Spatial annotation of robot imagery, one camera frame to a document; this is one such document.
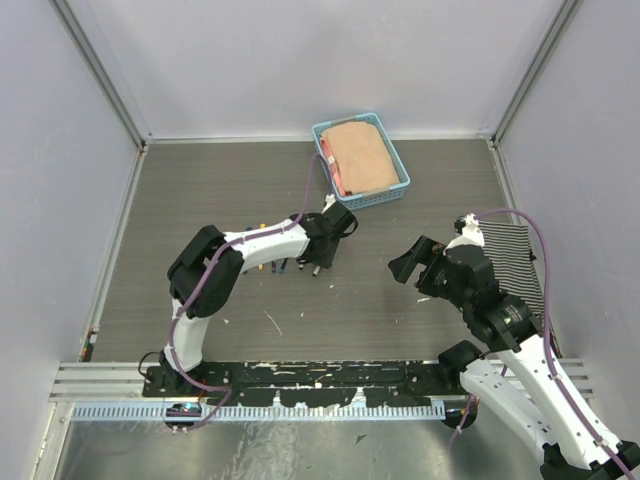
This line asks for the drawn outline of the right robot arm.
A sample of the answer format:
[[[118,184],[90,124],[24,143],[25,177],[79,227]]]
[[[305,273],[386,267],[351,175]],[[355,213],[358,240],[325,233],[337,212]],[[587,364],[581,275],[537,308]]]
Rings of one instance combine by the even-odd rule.
[[[408,281],[417,265],[419,292],[449,301],[472,335],[486,345],[521,386],[515,388],[468,341],[438,357],[440,382],[489,407],[528,446],[545,479],[630,478],[639,446],[614,434],[594,414],[555,354],[542,325],[518,296],[500,287],[493,263],[477,241],[443,245],[420,237],[389,262],[394,279]]]

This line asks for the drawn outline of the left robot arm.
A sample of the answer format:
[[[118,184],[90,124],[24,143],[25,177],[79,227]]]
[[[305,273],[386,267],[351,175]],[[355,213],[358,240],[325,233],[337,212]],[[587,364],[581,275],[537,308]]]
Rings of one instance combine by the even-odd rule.
[[[261,264],[294,259],[317,269],[332,266],[341,240],[355,233],[358,220],[340,203],[325,202],[322,211],[299,213],[263,229],[222,232],[201,228],[167,272],[172,320],[161,365],[165,384],[181,397],[201,382],[202,348],[211,317],[228,301],[244,272]]]

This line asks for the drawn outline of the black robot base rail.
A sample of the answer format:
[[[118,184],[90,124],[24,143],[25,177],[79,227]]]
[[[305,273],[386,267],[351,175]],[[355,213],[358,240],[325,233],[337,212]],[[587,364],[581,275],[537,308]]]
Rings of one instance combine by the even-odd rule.
[[[425,361],[203,362],[188,375],[216,388],[208,392],[187,382],[167,361],[145,374],[143,396],[204,397],[209,404],[231,392],[227,406],[341,407],[364,395],[365,406],[428,406],[438,396],[465,391],[448,368]]]

